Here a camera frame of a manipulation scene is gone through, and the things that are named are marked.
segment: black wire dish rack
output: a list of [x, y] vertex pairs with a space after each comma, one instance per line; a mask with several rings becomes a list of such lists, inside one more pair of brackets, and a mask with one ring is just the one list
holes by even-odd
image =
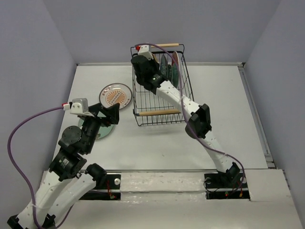
[[[182, 69], [180, 69], [182, 74], [182, 90], [183, 94], [191, 100], [194, 100], [192, 86], [190, 77], [187, 71], [185, 58], [184, 58], [184, 45], [179, 44], [176, 47], [166, 48], [167, 51], [172, 54], [174, 51], [177, 51], [178, 56], [181, 60]], [[168, 63], [172, 62], [171, 58], [165, 52], [155, 51], [152, 52], [156, 57], [156, 60], [160, 62], [162, 55], [164, 54]], [[134, 47], [131, 47], [131, 55], [137, 55], [137, 51]], [[148, 126], [148, 125], [164, 125], [164, 124], [175, 124], [183, 123], [184, 117], [183, 114], [174, 112], [170, 114], [175, 107], [169, 104], [166, 100], [160, 98], [157, 95], [154, 95], [152, 92], [144, 89], [143, 86], [139, 85], [136, 81], [136, 75], [134, 69], [132, 68], [132, 91], [133, 91], [133, 114], [137, 121], [138, 126]], [[163, 114], [153, 114], [151, 111], [159, 111]]]

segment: dish rack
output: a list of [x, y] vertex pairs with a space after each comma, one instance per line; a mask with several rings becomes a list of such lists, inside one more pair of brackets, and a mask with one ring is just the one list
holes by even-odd
[[[167, 51], [171, 54], [177, 51], [178, 56], [182, 63], [182, 91], [189, 99], [194, 100], [193, 90], [191, 86], [190, 77], [187, 71], [186, 62], [184, 58], [184, 45], [183, 44], [162, 44], [162, 47], [167, 47]], [[161, 51], [152, 52], [156, 60], [160, 62], [164, 54], [168, 63], [171, 63], [171, 58], [168, 54]], [[131, 55], [136, 56], [137, 51], [131, 47]], [[179, 113], [174, 106], [169, 104], [166, 100], [154, 95], [152, 92], [147, 91], [143, 86], [139, 85], [136, 81], [136, 75], [132, 68], [132, 96], [133, 96], [133, 114], [138, 126], [148, 125], [164, 125], [183, 123], [183, 114]]]

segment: gray wall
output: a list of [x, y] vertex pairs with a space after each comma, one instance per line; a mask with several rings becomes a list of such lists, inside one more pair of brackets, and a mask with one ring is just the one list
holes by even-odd
[[279, 168], [305, 227], [305, 1], [282, 0], [246, 72]]
[[280, 0], [44, 0], [76, 62], [128, 62], [179, 42], [190, 62], [245, 62]]
[[[68, 98], [75, 71], [64, 41], [41, 0], [0, 1], [0, 228], [30, 201], [7, 155], [13, 128]], [[63, 111], [32, 120], [13, 138], [13, 155], [35, 189], [51, 162]]]

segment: plate in dish rack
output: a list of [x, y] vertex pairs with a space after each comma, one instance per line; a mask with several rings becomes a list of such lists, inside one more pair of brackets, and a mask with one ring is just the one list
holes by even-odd
[[110, 107], [117, 103], [120, 109], [126, 107], [132, 100], [132, 91], [122, 83], [112, 83], [103, 88], [100, 93], [100, 103], [104, 107]]

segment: purple cable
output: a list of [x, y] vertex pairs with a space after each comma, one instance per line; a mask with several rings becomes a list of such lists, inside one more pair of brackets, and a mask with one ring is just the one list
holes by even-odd
[[[27, 176], [23, 173], [23, 171], [19, 168], [19, 166], [17, 165], [16, 161], [14, 160], [13, 158], [13, 155], [11, 153], [11, 139], [13, 138], [14, 134], [16, 133], [16, 131], [21, 127], [23, 126], [25, 123], [27, 123], [28, 121], [30, 121], [31, 119], [33, 118], [36, 118], [40, 115], [43, 115], [43, 114], [46, 114], [48, 112], [51, 112], [51, 111], [56, 111], [56, 110], [62, 110], [63, 107], [60, 106], [60, 107], [55, 107], [55, 108], [52, 108], [52, 109], [49, 109], [49, 110], [46, 110], [46, 111], [43, 111], [43, 112], [40, 112], [38, 114], [35, 114], [27, 119], [25, 119], [24, 121], [22, 121], [20, 124], [18, 124], [18, 126], [15, 127], [15, 129], [13, 129], [13, 131], [11, 132], [10, 136], [9, 136], [9, 139], [8, 139], [8, 154], [9, 154], [9, 157], [10, 157], [10, 161], [12, 162], [12, 164], [14, 165], [14, 167], [17, 169], [17, 171], [20, 173], [20, 175], [22, 176], [22, 178], [25, 180], [25, 182], [27, 183], [27, 185], [29, 186], [29, 189], [30, 189], [30, 195], [31, 195], [31, 198], [32, 198], [32, 203], [33, 205], [36, 205], [36, 201], [35, 201], [35, 193], [34, 193], [34, 189], [32, 187], [32, 184], [31, 182], [29, 181], [29, 179], [27, 178]], [[43, 229], [42, 226], [39, 225], [38, 221], [37, 221], [37, 216], [36, 216], [36, 208], [33, 206], [33, 219], [34, 219], [34, 223], [35, 225], [37, 226], [37, 228], [39, 229]], [[59, 228], [63, 223], [64, 221], [66, 220], [68, 214], [70, 213], [71, 211], [71, 208], [68, 210], [66, 216], [64, 217], [64, 219], [62, 220], [62, 222], [56, 227], [56, 228]]]
[[[159, 45], [156, 45], [156, 44], [152, 44], [152, 43], [140, 43], [140, 44], [136, 44], [135, 47], [137, 46], [141, 46], [141, 45], [150, 45], [150, 46], [154, 46], [158, 49], [161, 49], [163, 52], [165, 52], [167, 55], [169, 55], [169, 57], [172, 59], [172, 61], [175, 63], [177, 69], [178, 69], [178, 74], [179, 74], [179, 85], [180, 85], [180, 97], [182, 98], [183, 96], [183, 91], [182, 91], [182, 77], [181, 77], [181, 73], [180, 73], [180, 69], [179, 69], [179, 66], [178, 66], [178, 63], [177, 61], [173, 58], [173, 56], [168, 52], [166, 51], [164, 48], [160, 47]], [[187, 127], [189, 128], [189, 130], [191, 131], [192, 135], [195, 137], [195, 139], [206, 149], [209, 149], [211, 151], [214, 151], [216, 153], [219, 153], [221, 155], [224, 155], [224, 156], [228, 156], [230, 158], [232, 158], [234, 161], [236, 161], [238, 164], [240, 164], [241, 168], [242, 168], [242, 172], [243, 172], [243, 176], [242, 176], [242, 180], [240, 182], [240, 185], [238, 186], [237, 189], [235, 189], [234, 191], [232, 191], [230, 193], [230, 195], [232, 195], [234, 192], [236, 192], [238, 189], [240, 189], [243, 185], [243, 181], [244, 181], [244, 166], [243, 164], [238, 160], [236, 159], [234, 156], [232, 155], [229, 155], [229, 154], [226, 154], [224, 152], [221, 152], [219, 150], [216, 150], [216, 149], [212, 149], [210, 148], [209, 146], [207, 146], [203, 141], [200, 140], [200, 138], [195, 134], [195, 132], [192, 130], [191, 128], [191, 125], [189, 124], [189, 121], [187, 120], [187, 117], [186, 117], [186, 113], [185, 113], [185, 108], [183, 106], [183, 99], [181, 99], [181, 108], [182, 108], [182, 114], [183, 114], [183, 117], [184, 117], [184, 120], [186, 122], [186, 125]]]

